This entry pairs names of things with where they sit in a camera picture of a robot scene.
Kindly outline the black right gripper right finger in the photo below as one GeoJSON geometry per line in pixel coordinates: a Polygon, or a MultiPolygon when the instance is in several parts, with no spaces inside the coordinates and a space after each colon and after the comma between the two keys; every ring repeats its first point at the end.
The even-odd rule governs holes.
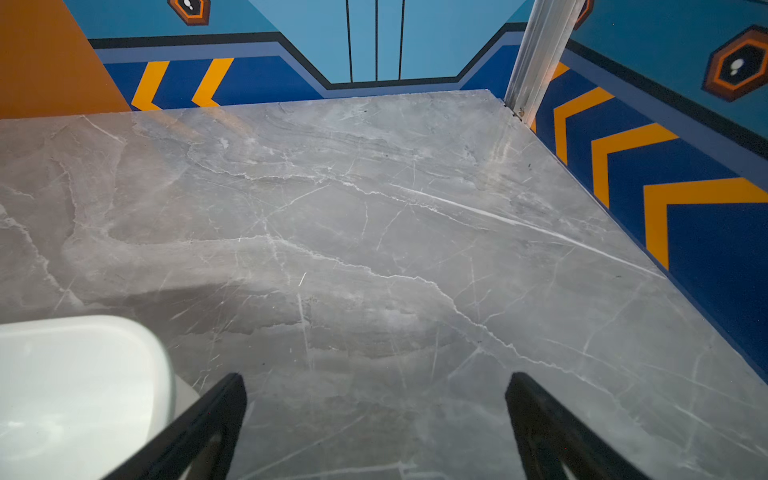
{"type": "Polygon", "coordinates": [[[528,374],[512,374],[505,401],[528,479],[647,477],[528,374]]]}

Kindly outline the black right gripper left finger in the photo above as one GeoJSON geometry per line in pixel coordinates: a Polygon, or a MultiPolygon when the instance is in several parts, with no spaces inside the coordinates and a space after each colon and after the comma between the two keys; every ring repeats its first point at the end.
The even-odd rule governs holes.
{"type": "Polygon", "coordinates": [[[246,409],[244,379],[230,373],[107,477],[224,479],[246,409]]]}

